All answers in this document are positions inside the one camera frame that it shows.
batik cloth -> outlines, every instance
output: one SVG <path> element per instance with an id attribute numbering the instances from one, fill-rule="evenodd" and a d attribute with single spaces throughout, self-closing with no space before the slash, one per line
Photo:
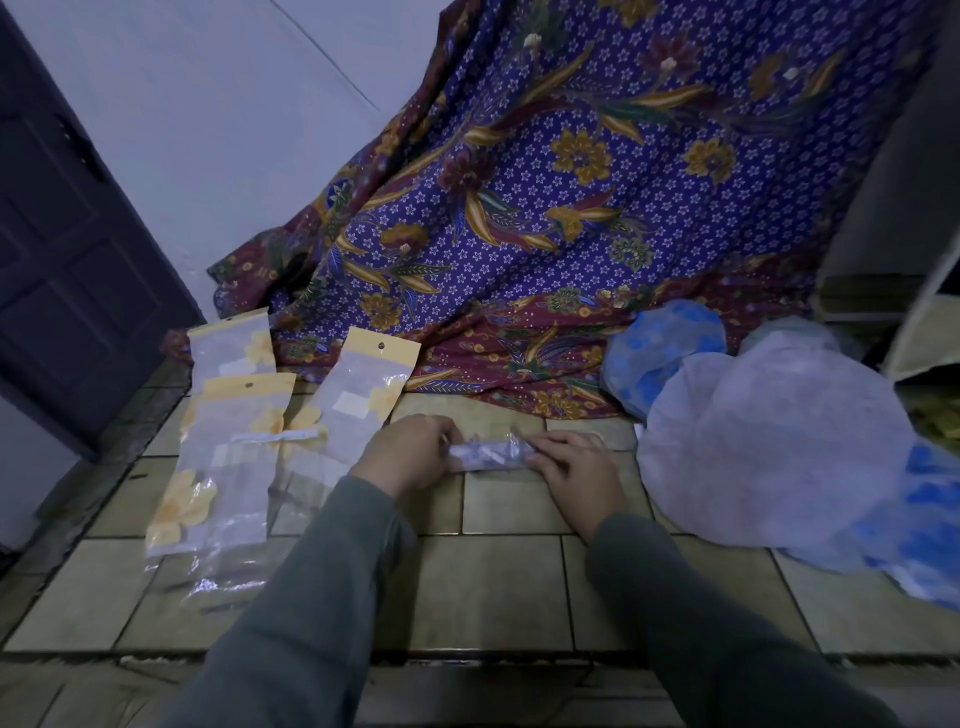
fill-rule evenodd
<path id="1" fill-rule="evenodd" d="M 457 0 L 422 86 L 316 201 L 209 273 L 320 380 L 350 326 L 408 391 L 602 417 L 609 336 L 676 298 L 731 351 L 806 312 L 928 65 L 938 0 Z"/>

blue plastic bag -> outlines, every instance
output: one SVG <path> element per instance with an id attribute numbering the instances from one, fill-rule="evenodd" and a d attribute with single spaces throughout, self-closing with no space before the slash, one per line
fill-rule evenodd
<path id="1" fill-rule="evenodd" d="M 610 340 L 601 382 L 628 412 L 645 418 L 685 356 L 726 351 L 720 317 L 702 303 L 677 299 L 640 312 L 630 328 Z"/>
<path id="2" fill-rule="evenodd" d="M 785 553 L 831 571 L 881 570 L 909 595 L 960 610 L 960 458 L 920 439 L 897 497 L 825 544 Z"/>

dark door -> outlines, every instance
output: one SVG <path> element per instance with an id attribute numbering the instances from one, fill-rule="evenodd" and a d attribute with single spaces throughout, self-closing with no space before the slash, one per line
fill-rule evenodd
<path id="1" fill-rule="evenodd" d="M 199 320 L 0 6 L 0 383 L 90 446 Z"/>

stacked items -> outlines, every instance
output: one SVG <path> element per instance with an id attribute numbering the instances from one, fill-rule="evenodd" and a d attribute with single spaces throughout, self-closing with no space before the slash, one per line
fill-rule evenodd
<path id="1" fill-rule="evenodd" d="M 268 532 L 302 532 L 389 417 L 420 345 L 352 328 L 340 361 L 284 426 L 296 376 L 276 372 L 266 309 L 189 336 L 193 396 L 146 552 L 197 553 L 195 573 L 209 590 L 225 550 L 254 545 L 256 560 Z"/>

gray sleeve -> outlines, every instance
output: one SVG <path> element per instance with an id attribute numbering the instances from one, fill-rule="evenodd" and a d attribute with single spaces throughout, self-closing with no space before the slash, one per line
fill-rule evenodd
<path id="1" fill-rule="evenodd" d="M 353 722 L 384 577 L 416 544 L 394 503 L 340 480 L 300 542 L 207 653 L 162 728 Z"/>
<path id="2" fill-rule="evenodd" d="M 655 522 L 628 513 L 607 518 L 588 551 L 587 573 L 690 728 L 900 725 L 819 655 L 697 573 Z"/>

